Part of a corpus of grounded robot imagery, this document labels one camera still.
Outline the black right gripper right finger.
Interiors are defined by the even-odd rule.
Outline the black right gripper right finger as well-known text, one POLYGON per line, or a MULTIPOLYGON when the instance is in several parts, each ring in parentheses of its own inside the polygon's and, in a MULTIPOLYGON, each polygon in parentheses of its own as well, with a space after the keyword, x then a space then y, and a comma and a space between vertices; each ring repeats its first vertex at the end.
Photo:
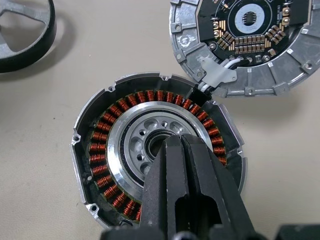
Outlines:
POLYGON ((190 229, 198 240, 258 240, 231 173, 201 138, 185 134, 181 142, 190 229))

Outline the motor housing with copper coils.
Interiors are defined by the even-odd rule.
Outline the motor housing with copper coils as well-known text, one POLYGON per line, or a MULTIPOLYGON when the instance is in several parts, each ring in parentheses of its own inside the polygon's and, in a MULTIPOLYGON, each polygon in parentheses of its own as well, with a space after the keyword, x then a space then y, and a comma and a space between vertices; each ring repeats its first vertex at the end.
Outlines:
POLYGON ((162 142, 182 134, 202 138, 243 189, 244 141, 226 107, 194 81, 136 73, 92 96, 70 148, 82 202, 101 226, 139 224, 145 177, 162 142))

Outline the spoked rotor with black ring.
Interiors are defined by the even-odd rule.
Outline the spoked rotor with black ring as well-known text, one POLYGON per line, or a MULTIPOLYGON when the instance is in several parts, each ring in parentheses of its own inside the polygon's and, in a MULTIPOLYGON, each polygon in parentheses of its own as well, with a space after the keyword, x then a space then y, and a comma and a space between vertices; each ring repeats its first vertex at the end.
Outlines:
POLYGON ((56 10, 53 0, 45 0, 45 10, 28 7, 12 0, 0 0, 0 17, 7 12, 27 17, 44 24, 40 36, 28 47, 13 51, 1 33, 0 26, 0 74, 24 69, 40 60, 54 43, 57 25, 56 10))

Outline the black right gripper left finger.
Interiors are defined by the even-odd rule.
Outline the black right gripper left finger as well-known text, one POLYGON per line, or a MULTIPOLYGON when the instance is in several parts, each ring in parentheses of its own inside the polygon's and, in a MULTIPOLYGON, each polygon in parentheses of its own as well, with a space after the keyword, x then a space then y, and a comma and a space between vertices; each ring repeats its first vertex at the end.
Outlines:
POLYGON ((173 135, 162 142, 143 186, 141 227, 162 232, 194 232, 198 217, 199 180, 191 134, 173 135))

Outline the motor lid with circuit board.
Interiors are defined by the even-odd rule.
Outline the motor lid with circuit board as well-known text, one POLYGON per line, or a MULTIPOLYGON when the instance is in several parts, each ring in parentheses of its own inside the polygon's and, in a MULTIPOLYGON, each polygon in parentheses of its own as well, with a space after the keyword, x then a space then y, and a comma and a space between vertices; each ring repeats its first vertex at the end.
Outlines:
POLYGON ((170 0, 169 28, 204 94, 278 96, 320 69, 320 0, 170 0))

